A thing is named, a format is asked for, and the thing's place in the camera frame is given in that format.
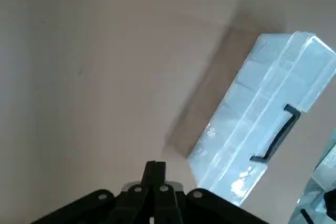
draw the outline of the black handle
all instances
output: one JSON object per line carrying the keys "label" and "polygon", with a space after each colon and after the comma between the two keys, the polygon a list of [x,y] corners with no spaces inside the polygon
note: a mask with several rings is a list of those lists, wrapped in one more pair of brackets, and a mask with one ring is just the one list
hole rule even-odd
{"label": "black handle", "polygon": [[307,211],[304,208],[302,208],[300,210],[300,213],[302,214],[302,216],[306,220],[307,224],[314,224],[313,220],[310,218],[309,214],[307,213]]}
{"label": "black handle", "polygon": [[285,111],[288,111],[292,114],[291,118],[283,125],[281,130],[275,136],[273,142],[269,146],[264,157],[252,156],[250,158],[251,161],[259,162],[259,163],[267,163],[272,158],[273,154],[277,151],[280,144],[284,141],[290,130],[293,128],[294,124],[299,120],[301,116],[301,112],[287,104],[284,108]]}

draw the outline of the metal screw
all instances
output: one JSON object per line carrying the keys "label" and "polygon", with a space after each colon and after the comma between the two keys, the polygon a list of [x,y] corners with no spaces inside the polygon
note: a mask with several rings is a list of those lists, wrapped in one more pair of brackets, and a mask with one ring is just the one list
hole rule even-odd
{"label": "metal screw", "polygon": [[136,187],[136,188],[134,189],[134,191],[137,192],[137,193],[139,193],[139,192],[142,191],[142,188],[141,188],[140,186],[138,186],[138,187]]}
{"label": "metal screw", "polygon": [[166,185],[160,186],[160,191],[168,191],[168,189]]}
{"label": "metal screw", "polygon": [[194,191],[193,196],[197,199],[201,198],[203,194],[200,191]]}
{"label": "metal screw", "polygon": [[101,195],[98,196],[98,199],[100,199],[100,200],[104,200],[106,198],[107,198],[106,194],[101,194]]}

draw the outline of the white wall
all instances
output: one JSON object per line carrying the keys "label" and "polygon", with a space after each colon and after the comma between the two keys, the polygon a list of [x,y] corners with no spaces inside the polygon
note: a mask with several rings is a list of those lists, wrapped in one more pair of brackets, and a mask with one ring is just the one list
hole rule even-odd
{"label": "white wall", "polygon": [[[237,8],[336,45],[333,0],[0,4],[1,223],[97,188],[117,193],[145,161],[169,160],[166,134]],[[184,163],[171,167],[192,185]]]}

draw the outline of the beige wall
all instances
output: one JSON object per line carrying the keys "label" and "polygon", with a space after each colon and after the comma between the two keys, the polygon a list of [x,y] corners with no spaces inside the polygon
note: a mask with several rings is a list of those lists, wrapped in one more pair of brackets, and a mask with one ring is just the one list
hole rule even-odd
{"label": "beige wall", "polygon": [[0,4],[1,223],[118,193],[151,159],[191,187],[184,160],[162,149],[236,9],[336,45],[333,0]]}

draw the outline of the plastic box lid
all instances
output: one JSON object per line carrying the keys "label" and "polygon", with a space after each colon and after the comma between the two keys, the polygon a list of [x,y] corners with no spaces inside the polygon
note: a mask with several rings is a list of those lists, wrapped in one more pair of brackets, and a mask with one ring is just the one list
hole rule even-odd
{"label": "plastic box lid", "polygon": [[336,55],[316,35],[263,34],[188,157],[199,187],[240,205],[267,169],[263,156],[291,114],[308,112],[335,74]]}

